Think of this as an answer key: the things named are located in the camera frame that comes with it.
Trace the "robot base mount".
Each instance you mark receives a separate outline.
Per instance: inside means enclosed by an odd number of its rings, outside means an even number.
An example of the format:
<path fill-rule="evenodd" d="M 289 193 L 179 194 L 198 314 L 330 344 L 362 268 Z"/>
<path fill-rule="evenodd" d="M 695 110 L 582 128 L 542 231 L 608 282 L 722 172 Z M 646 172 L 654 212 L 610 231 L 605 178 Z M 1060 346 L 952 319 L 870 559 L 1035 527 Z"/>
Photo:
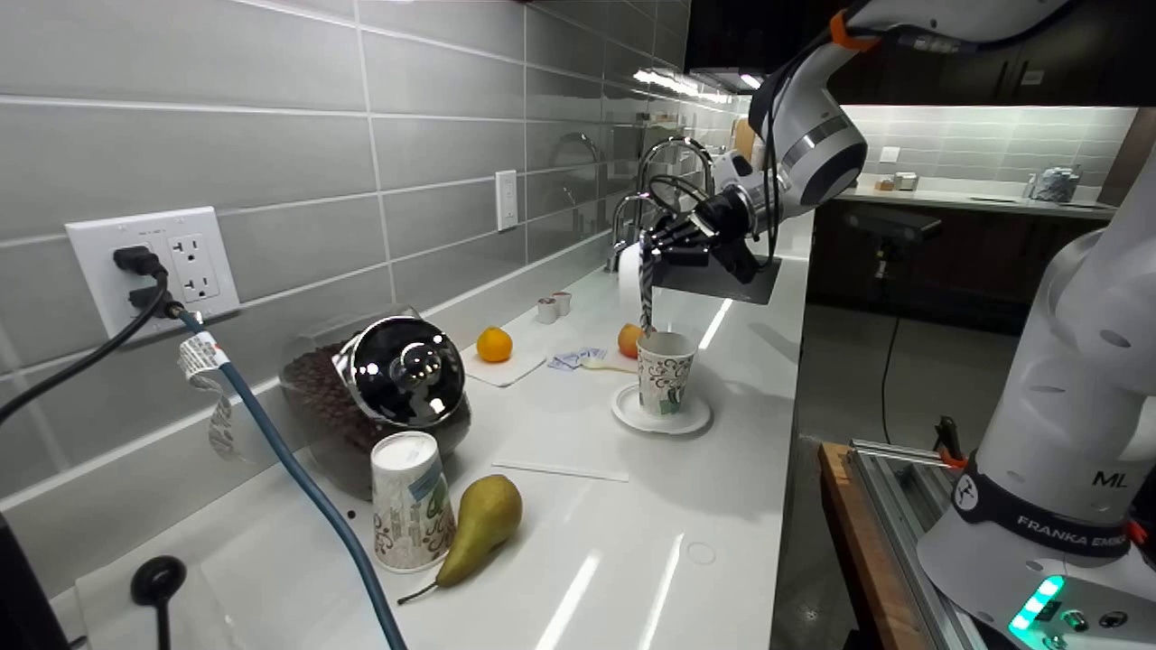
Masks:
<path fill-rule="evenodd" d="M 921 575 L 1027 650 L 1151 650 L 1156 152 L 1046 270 L 1000 402 L 918 542 Z"/>

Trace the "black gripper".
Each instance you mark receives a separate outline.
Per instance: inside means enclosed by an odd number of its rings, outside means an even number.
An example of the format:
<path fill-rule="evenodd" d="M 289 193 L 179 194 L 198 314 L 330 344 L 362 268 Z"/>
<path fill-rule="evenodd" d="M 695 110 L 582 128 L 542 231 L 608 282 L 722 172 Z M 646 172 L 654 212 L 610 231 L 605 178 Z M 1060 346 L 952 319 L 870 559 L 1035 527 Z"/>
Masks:
<path fill-rule="evenodd" d="M 752 207 L 741 187 L 726 187 L 691 212 L 666 212 L 646 231 L 646 255 L 659 265 L 706 268 L 718 261 L 736 282 L 752 282 L 761 265 L 747 250 Z"/>

